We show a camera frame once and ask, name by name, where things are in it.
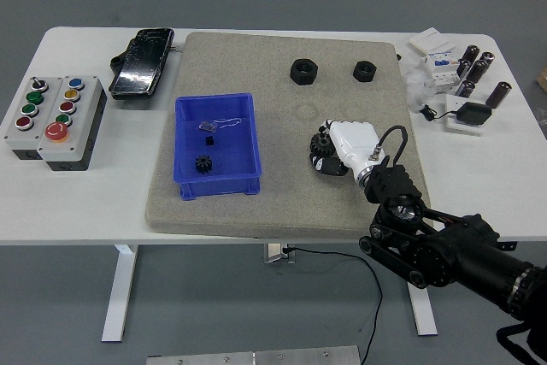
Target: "yellow button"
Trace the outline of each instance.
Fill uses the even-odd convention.
[[[75,102],[79,99],[79,93],[75,89],[70,89],[65,91],[65,100],[68,100],[69,102]]]

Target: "hex nut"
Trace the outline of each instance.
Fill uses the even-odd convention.
[[[371,62],[363,60],[362,62],[357,62],[356,68],[353,70],[353,77],[362,83],[368,83],[369,81],[373,81],[375,73],[376,66]]]
[[[317,76],[317,65],[309,59],[296,59],[291,66],[291,79],[297,85],[311,85]]]

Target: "robotic arm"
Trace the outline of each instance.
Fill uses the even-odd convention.
[[[403,144],[389,167],[390,157],[381,145],[396,128],[403,134]],[[328,150],[317,150],[318,138]],[[378,139],[368,123],[326,121],[312,138],[310,159],[324,174],[343,175],[352,168],[367,200],[379,204],[370,235],[359,240],[365,254],[418,288],[453,282],[466,286],[521,321],[497,332],[505,349],[522,363],[538,364],[508,339],[529,330],[530,349],[547,361],[547,268],[499,250],[499,234],[479,214],[458,217],[426,207],[404,166],[397,164],[406,139],[400,126]],[[425,219],[439,221],[444,228],[437,231]]]

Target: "table leg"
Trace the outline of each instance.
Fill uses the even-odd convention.
[[[285,247],[288,247],[287,243],[280,244],[265,244],[264,245],[264,263],[269,264],[272,262],[288,262],[290,264],[295,261],[295,251],[286,254],[283,252]]]
[[[138,245],[116,245],[120,254],[110,293],[109,309],[104,321],[103,342],[121,342],[126,323],[127,305],[131,293],[133,270],[137,261]]]
[[[409,286],[410,302],[414,311],[414,320],[418,335],[437,335],[437,326],[435,325],[435,318],[433,317],[427,289],[421,290],[409,283],[407,284]]]

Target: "gray floor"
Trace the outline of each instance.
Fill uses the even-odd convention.
[[[492,36],[547,131],[547,95],[534,81],[547,64],[545,0],[0,0],[0,10],[0,115],[53,26],[434,26]],[[314,248],[359,254],[355,245]],[[545,250],[520,244],[515,256],[542,266]],[[0,248],[0,363],[144,364],[152,355],[345,344],[364,352],[372,329],[377,291],[360,262],[299,255],[296,266],[270,267],[259,245],[147,246],[139,251],[124,342],[102,344],[115,261],[114,247]],[[368,363],[515,363],[495,340],[512,323],[498,308],[459,285],[431,289],[439,336],[419,338],[405,284],[374,266],[385,303]]]

